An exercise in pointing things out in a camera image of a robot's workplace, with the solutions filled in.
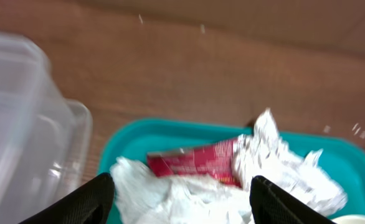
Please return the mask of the white napkin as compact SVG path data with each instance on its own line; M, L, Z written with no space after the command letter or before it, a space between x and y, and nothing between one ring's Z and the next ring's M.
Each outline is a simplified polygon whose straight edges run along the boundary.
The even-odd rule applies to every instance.
M253 223L249 193L208 175L156 177L119 157L110 168L122 223Z

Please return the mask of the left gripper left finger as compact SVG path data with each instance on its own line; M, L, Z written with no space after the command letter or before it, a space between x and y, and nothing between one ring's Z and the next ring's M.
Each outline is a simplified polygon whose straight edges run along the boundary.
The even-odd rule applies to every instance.
M114 196L113 179L104 172L21 224L105 224Z

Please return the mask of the red snack wrapper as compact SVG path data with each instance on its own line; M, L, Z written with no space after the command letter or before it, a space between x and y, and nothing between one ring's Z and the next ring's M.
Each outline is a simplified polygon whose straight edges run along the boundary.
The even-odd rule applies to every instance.
M238 139L233 138L205 146L149 152L146 160L157 177L209 175L223 184L239 187L231 166L237 143Z

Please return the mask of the white printed paper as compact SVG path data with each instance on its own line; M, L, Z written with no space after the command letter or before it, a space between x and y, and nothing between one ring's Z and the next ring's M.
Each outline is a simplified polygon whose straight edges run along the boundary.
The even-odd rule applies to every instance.
M300 202L327 217L344 208L347 193L319 165L322 149L300 157L278 132L270 108L259 115L251 135L233 143L232 173L244 191L261 175Z

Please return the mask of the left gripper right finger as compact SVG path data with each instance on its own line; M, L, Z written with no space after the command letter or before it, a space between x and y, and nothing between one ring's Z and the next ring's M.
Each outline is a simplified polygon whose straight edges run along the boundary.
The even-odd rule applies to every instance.
M255 224L334 224L261 175L251 181L250 205Z

